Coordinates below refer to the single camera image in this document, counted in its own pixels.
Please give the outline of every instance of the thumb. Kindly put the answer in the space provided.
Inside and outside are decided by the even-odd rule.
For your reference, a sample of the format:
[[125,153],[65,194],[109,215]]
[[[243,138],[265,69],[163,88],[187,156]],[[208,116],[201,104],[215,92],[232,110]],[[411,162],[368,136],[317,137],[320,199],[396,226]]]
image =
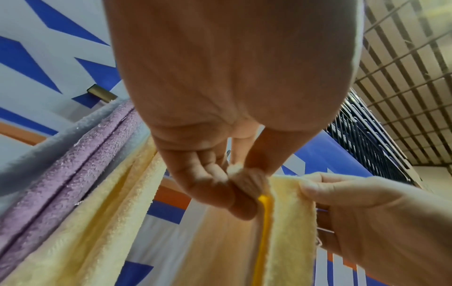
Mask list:
[[318,183],[301,179],[300,191],[320,204],[374,207],[387,204],[402,196],[402,193],[387,188],[387,181],[380,177],[334,183]]

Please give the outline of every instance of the blue and white wall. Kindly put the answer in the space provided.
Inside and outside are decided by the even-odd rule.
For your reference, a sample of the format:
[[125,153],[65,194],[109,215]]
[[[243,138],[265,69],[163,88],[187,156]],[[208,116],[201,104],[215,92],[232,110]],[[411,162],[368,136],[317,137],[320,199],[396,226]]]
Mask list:
[[[101,0],[2,1],[0,122],[52,136],[98,108],[86,92],[94,83],[128,96]],[[18,147],[2,152],[11,146]],[[24,149],[0,135],[2,162]]]

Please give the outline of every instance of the orange stripe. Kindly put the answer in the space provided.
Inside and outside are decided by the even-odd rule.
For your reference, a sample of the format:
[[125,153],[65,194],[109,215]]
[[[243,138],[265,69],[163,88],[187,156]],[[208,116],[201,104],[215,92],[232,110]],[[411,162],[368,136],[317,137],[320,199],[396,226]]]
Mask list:
[[358,271],[358,269],[356,268],[356,264],[351,263],[347,259],[343,258],[343,263],[344,263],[345,266],[350,267],[354,271]]
[[184,193],[175,191],[164,186],[159,186],[157,194],[155,194],[154,200],[186,210],[188,204],[191,201],[191,198]]
[[46,137],[42,135],[17,128],[16,126],[5,124],[3,122],[0,122],[0,134],[32,146],[41,143],[46,139]]

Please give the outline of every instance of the blue triangle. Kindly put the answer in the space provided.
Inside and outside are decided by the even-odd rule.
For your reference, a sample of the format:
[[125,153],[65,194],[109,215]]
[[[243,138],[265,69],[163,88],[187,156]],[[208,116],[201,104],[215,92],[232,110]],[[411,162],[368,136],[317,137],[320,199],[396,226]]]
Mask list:
[[18,41],[0,36],[0,63],[61,93],[58,87]]
[[92,95],[90,93],[85,93],[85,94],[72,98],[72,100],[77,101],[78,103],[80,103],[88,108],[93,108],[94,105],[96,105],[100,101],[100,98],[98,98],[97,96]]
[[119,72],[116,67],[90,62],[81,58],[75,59],[79,61],[96,84],[106,90],[111,90],[121,81],[121,77],[119,76]]
[[281,166],[281,168],[282,168],[282,172],[284,173],[284,175],[298,176],[296,173],[294,173],[292,170],[290,170],[286,166]]
[[33,11],[38,15],[44,24],[59,32],[63,32],[75,37],[107,45],[104,41],[80,27],[73,20],[53,9],[42,0],[25,0]]
[[55,135],[58,133],[58,131],[56,131],[56,130],[53,130],[49,127],[41,125],[33,120],[30,120],[28,118],[15,114],[14,112],[11,112],[11,111],[6,110],[1,107],[0,107],[0,118],[4,119],[6,121],[9,121],[9,122],[18,124],[18,125],[22,125],[24,127],[30,128],[32,130],[39,131],[44,134]]
[[137,286],[152,268],[150,265],[126,261],[114,286]]

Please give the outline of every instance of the ceiling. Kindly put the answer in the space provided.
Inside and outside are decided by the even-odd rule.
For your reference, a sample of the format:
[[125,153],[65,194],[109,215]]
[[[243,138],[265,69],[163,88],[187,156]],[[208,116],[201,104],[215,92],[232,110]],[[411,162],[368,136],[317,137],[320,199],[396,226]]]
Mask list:
[[353,88],[413,165],[452,163],[452,1],[367,0]]

